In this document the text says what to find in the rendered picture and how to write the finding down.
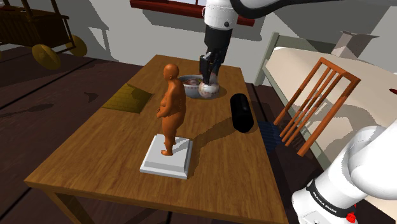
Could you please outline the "black cylinder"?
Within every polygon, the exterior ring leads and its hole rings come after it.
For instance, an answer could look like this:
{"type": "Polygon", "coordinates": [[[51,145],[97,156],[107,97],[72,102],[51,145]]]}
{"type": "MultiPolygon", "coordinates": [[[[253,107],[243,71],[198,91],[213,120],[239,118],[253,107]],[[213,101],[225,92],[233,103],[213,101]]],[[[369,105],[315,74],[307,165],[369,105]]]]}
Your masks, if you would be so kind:
{"type": "Polygon", "coordinates": [[[252,112],[246,95],[237,93],[230,98],[233,127],[241,133],[247,133],[254,125],[252,112]]]}

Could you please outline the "patterned white bowl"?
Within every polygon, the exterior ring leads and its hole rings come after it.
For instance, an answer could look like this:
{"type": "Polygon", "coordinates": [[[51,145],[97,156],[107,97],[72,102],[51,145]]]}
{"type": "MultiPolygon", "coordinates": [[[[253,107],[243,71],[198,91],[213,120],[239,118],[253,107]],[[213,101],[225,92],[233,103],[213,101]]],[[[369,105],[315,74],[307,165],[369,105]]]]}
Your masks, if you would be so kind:
{"type": "MultiPolygon", "coordinates": [[[[191,74],[180,76],[178,79],[183,83],[187,97],[204,99],[200,96],[198,91],[199,85],[203,81],[202,75],[191,74]]],[[[210,79],[210,83],[215,83],[213,78],[210,79]]]]}

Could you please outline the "wooden cart with yellow wheels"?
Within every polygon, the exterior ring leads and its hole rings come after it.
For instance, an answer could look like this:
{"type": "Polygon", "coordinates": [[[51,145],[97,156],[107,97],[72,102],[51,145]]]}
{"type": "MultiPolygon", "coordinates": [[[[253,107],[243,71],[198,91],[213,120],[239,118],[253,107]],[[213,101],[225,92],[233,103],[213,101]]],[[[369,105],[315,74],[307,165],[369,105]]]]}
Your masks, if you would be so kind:
{"type": "Polygon", "coordinates": [[[0,0],[0,46],[29,47],[34,59],[47,69],[60,67],[59,54],[71,52],[77,57],[87,54],[84,41],[71,34],[66,15],[61,15],[56,0],[50,0],[53,11],[34,10],[27,0],[21,7],[0,0]]]}

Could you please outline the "olive yellow cushion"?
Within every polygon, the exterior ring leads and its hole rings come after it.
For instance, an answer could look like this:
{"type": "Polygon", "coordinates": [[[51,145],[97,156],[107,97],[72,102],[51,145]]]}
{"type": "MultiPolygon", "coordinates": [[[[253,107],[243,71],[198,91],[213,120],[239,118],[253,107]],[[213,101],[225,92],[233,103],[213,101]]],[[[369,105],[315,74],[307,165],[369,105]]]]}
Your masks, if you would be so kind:
{"type": "Polygon", "coordinates": [[[101,108],[139,114],[152,96],[152,93],[125,83],[101,108]]]}

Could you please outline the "wooden table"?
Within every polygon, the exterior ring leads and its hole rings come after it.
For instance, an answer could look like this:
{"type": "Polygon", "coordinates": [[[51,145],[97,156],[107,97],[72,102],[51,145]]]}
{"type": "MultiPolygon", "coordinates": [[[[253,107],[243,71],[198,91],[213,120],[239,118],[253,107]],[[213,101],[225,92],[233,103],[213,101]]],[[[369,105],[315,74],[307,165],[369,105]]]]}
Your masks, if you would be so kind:
{"type": "Polygon", "coordinates": [[[44,191],[75,223],[90,223],[78,197],[251,224],[288,224],[281,196],[254,126],[243,134],[233,128],[230,98],[247,93],[242,71],[222,66],[223,96],[188,99],[178,135],[193,141],[188,179],[140,172],[153,137],[161,132],[156,117],[167,84],[163,69],[178,65],[195,74],[193,60],[154,56],[130,84],[151,93],[138,113],[101,108],[25,180],[44,191]]]}

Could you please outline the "grey open box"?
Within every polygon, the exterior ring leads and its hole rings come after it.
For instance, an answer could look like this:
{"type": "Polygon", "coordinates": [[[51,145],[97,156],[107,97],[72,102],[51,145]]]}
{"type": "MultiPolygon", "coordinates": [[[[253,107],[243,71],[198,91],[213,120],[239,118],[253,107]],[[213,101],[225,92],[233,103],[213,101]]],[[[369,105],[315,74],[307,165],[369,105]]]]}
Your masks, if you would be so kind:
{"type": "Polygon", "coordinates": [[[378,37],[371,34],[349,31],[341,31],[341,33],[342,35],[331,51],[331,54],[352,60],[357,60],[369,42],[378,37]]]}

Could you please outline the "bed with pale cover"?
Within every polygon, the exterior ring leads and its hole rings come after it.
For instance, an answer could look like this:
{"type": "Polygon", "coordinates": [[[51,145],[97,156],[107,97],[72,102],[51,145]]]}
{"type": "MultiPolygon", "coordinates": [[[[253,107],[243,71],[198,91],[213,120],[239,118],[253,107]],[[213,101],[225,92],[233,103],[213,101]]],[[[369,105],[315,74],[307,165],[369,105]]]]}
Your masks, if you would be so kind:
{"type": "MultiPolygon", "coordinates": [[[[361,79],[358,86],[352,91],[307,152],[307,154],[312,153],[322,169],[325,170],[359,129],[370,125],[387,127],[397,119],[397,95],[389,90],[390,88],[397,89],[397,74],[367,62],[324,53],[325,48],[332,47],[317,46],[316,48],[320,51],[324,51],[318,52],[309,42],[315,41],[273,33],[268,50],[265,52],[265,55],[268,55],[272,50],[272,54],[270,59],[264,59],[261,74],[264,74],[266,79],[269,80],[283,103],[282,108],[278,111],[281,111],[287,105],[321,57],[361,79]]],[[[325,70],[324,65],[319,68],[312,81],[309,81],[304,91],[289,109],[287,115],[291,118],[294,117],[325,70]]],[[[309,118],[307,125],[301,129],[302,136],[297,135],[296,138],[303,137],[308,140],[349,82],[349,80],[343,78],[336,85],[319,109],[309,118]]],[[[279,123],[279,132],[290,120],[287,115],[279,123]]]]}

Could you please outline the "round patterned white vase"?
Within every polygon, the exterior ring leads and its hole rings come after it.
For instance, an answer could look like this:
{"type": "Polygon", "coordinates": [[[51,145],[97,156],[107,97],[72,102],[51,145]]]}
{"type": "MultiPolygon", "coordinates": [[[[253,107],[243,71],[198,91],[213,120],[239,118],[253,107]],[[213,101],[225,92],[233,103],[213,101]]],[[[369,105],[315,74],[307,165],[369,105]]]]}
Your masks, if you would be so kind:
{"type": "Polygon", "coordinates": [[[209,83],[208,85],[201,82],[198,86],[198,92],[205,99],[213,99],[219,95],[219,84],[209,83]]]}

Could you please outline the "orange figure on white base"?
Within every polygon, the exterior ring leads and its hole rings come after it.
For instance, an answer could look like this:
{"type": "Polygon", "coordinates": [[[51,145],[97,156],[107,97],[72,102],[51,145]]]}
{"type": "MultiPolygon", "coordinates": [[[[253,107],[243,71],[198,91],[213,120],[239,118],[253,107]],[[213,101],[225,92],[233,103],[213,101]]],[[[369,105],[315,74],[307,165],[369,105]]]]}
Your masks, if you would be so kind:
{"type": "Polygon", "coordinates": [[[178,75],[177,65],[167,64],[164,67],[163,76],[168,87],[157,109],[157,118],[162,122],[162,133],[153,137],[140,171],[187,179],[193,141],[176,135],[186,114],[185,87],[178,75]]]}

